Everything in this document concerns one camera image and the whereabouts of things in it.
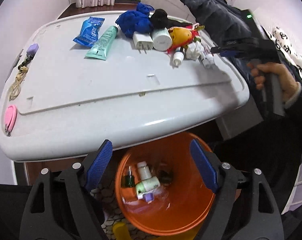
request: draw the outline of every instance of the black and white fabric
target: black and white fabric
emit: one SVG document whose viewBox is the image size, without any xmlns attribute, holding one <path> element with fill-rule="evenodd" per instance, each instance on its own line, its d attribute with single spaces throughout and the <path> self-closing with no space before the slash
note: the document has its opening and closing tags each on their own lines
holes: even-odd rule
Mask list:
<svg viewBox="0 0 302 240">
<path fill-rule="evenodd" d="M 275 43 L 277 49 L 299 70 L 299 75 L 302 78 L 302 54 L 297 53 L 287 34 L 280 27 L 275 27 L 272 29 L 272 33 L 267 33 L 269 38 Z"/>
</svg>

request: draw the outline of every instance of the purple soap bar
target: purple soap bar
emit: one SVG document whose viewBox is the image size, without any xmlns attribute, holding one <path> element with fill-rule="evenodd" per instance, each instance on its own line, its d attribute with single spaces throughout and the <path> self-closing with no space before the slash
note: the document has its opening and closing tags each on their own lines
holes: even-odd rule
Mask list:
<svg viewBox="0 0 302 240">
<path fill-rule="evenodd" d="M 38 44 L 34 43 L 32 44 L 28 50 L 26 51 L 26 55 L 29 57 L 32 54 L 35 54 L 38 51 Z"/>
<path fill-rule="evenodd" d="M 143 199 L 147 203 L 150 203 L 150 202 L 154 201 L 154 195 L 153 195 L 153 193 L 145 193 L 145 194 L 143 194 Z"/>
</svg>

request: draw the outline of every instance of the blue snack wrapper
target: blue snack wrapper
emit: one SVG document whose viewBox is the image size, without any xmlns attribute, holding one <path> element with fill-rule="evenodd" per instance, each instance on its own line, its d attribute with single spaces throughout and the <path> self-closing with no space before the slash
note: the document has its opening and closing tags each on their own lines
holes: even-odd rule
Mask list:
<svg viewBox="0 0 302 240">
<path fill-rule="evenodd" d="M 103 18 L 95 17 L 90 17 L 89 19 L 85 20 L 82 24 L 80 34 L 74 38 L 73 41 L 87 47 L 92 47 L 99 39 L 98 31 L 104 20 L 105 19 Z"/>
</svg>

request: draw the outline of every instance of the orange trash bin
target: orange trash bin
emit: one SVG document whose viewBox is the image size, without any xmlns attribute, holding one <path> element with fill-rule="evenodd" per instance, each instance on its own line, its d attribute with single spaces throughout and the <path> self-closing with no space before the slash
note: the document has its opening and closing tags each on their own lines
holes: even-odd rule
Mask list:
<svg viewBox="0 0 302 240">
<path fill-rule="evenodd" d="M 196 135 L 182 132 L 159 140 L 131 147 L 122 158 L 115 177 L 115 193 L 123 215 L 138 229 L 157 236 L 186 232 L 199 225 L 207 216 L 214 194 L 204 185 L 190 155 L 191 140 L 197 138 L 205 150 L 208 145 Z M 147 204 L 137 200 L 135 188 L 122 188 L 121 181 L 130 166 L 139 183 L 136 164 L 146 161 L 156 166 L 165 163 L 172 171 L 172 183 L 159 198 Z"/>
</svg>

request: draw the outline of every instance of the beige cord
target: beige cord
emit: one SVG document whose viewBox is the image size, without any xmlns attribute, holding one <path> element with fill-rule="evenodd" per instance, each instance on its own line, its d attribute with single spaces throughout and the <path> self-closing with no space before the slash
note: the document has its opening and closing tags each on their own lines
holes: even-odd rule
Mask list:
<svg viewBox="0 0 302 240">
<path fill-rule="evenodd" d="M 21 83 L 24 80 L 29 68 L 28 67 L 21 67 L 20 71 L 15 77 L 14 83 L 10 87 L 10 97 L 9 100 L 14 100 L 17 98 L 19 93 L 21 92 Z"/>
</svg>

